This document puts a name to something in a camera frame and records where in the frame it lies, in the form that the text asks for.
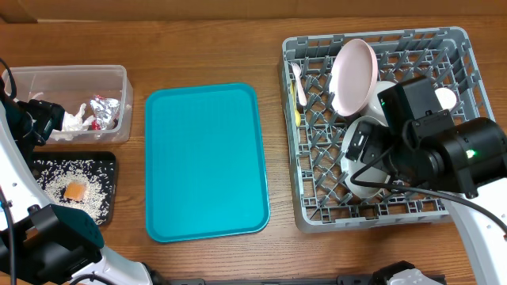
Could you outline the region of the small grey bowl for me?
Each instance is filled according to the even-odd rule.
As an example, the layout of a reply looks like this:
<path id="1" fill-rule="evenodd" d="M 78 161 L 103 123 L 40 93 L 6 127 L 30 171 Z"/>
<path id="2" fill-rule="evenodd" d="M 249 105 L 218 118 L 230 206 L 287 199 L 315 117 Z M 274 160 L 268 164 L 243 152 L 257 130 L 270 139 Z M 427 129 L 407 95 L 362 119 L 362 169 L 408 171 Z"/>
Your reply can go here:
<path id="1" fill-rule="evenodd" d="M 393 82 L 379 81 L 376 83 L 373 94 L 368 104 L 360 111 L 362 116 L 370 116 L 377 119 L 383 126 L 387 126 L 387 121 L 379 102 L 378 94 L 382 91 L 395 86 Z"/>

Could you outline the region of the white napkin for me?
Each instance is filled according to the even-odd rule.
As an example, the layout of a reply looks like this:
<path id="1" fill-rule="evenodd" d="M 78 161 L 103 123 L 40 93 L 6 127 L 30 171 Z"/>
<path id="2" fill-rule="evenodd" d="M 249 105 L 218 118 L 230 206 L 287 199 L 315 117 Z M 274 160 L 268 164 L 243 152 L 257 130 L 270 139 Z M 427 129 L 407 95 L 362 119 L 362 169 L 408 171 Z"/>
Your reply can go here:
<path id="1" fill-rule="evenodd" d="M 71 141 L 75 137 L 75 135 L 73 135 L 73 132 L 86 131 L 91 126 L 92 122 L 94 122 L 95 117 L 92 115 L 84 120 L 83 116 L 85 115 L 85 110 L 86 103 L 82 103 L 75 115 L 71 115 L 70 113 L 65 112 L 63 117 L 62 130 L 54 130 L 51 133 L 50 138 L 54 139 L 55 141 Z"/>

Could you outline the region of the small red wrapper piece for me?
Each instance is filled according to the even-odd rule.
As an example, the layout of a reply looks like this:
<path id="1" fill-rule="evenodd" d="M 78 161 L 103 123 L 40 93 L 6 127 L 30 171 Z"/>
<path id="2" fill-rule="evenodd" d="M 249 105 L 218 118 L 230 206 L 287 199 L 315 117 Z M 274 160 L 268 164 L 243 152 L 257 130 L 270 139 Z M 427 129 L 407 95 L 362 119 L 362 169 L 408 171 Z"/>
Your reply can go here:
<path id="1" fill-rule="evenodd" d="M 91 127 L 95 131 L 100 131 L 101 130 L 101 126 L 99 125 L 99 123 L 96 120 L 94 120 L 92 122 Z"/>

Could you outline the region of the large white plate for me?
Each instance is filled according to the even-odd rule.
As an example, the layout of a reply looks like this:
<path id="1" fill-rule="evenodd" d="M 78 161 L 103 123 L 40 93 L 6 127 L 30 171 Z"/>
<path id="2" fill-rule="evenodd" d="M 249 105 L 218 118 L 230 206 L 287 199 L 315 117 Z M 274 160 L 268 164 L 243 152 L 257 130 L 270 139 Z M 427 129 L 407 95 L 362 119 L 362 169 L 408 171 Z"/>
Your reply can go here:
<path id="1" fill-rule="evenodd" d="M 378 63 L 372 47 L 353 39 L 338 52 L 331 69 L 331 105 L 339 116 L 352 116 L 369 102 L 377 82 Z"/>

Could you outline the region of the silver red wrapper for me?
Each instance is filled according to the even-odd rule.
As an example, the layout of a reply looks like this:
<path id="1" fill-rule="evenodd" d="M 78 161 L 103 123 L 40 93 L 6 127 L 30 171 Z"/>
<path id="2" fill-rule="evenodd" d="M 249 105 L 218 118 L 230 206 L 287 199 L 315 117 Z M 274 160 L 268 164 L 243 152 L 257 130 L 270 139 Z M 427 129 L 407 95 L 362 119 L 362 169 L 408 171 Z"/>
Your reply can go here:
<path id="1" fill-rule="evenodd" d="M 106 98 L 95 95 L 90 101 L 95 120 L 101 126 L 101 130 L 108 130 L 115 127 L 117 114 L 120 110 L 120 102 L 114 98 Z"/>

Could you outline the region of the yellow plastic fork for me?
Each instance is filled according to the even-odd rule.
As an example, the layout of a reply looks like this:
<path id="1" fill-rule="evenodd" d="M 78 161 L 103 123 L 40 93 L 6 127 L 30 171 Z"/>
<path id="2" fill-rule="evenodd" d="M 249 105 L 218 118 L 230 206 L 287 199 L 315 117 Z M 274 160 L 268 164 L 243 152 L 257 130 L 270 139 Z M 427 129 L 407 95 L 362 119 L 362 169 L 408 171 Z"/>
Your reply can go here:
<path id="1" fill-rule="evenodd" d="M 301 124 L 301 115 L 300 115 L 300 113 L 298 111 L 298 107 L 297 107 L 296 89 L 295 89 L 295 87 L 294 87 L 294 85 L 292 83 L 290 84 L 290 94 L 291 94 L 292 100 L 293 100 L 295 125 L 297 127 L 299 127 L 300 124 Z"/>

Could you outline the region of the orange food cube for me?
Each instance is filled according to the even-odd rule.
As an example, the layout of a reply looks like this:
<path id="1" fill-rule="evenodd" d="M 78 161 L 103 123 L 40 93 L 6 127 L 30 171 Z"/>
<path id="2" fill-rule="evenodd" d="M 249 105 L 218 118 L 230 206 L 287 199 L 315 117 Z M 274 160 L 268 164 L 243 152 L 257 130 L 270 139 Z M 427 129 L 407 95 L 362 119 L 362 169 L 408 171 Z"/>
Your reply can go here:
<path id="1" fill-rule="evenodd" d="M 78 182 L 70 182 L 63 194 L 65 199 L 82 201 L 86 193 L 86 185 Z"/>

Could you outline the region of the white upturned cup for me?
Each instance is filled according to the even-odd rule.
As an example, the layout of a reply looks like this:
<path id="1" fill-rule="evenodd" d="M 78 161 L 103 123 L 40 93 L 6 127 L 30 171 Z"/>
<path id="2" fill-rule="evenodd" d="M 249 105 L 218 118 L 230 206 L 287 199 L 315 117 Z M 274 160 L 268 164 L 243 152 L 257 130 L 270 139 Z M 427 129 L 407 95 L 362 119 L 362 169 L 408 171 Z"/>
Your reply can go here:
<path id="1" fill-rule="evenodd" d="M 458 99 L 451 89 L 438 88 L 435 94 L 442 110 L 452 110 L 457 105 Z"/>

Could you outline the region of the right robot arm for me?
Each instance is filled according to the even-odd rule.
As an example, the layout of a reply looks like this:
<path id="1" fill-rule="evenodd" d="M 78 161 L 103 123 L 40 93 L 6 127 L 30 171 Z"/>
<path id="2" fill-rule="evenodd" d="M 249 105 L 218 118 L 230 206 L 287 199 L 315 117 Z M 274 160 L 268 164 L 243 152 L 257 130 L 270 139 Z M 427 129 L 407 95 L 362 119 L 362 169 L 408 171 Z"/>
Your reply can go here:
<path id="1" fill-rule="evenodd" d="M 378 95 L 387 123 L 363 116 L 345 133 L 345 156 L 362 167 L 352 184 L 444 201 L 479 284 L 506 282 L 506 135 L 486 117 L 461 124 L 431 81 L 414 78 Z"/>

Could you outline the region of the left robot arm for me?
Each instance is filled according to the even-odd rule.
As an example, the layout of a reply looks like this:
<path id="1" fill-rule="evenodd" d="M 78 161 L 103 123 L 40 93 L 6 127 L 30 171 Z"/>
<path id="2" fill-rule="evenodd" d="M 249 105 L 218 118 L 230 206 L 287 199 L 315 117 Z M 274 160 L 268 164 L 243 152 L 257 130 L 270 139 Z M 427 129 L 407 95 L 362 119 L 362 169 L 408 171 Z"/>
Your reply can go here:
<path id="1" fill-rule="evenodd" d="M 12 74 L 1 82 L 1 270 L 31 284 L 165 284 L 153 268 L 106 246 L 84 211 L 53 204 L 29 163 L 63 124 L 62 106 L 17 99 Z"/>

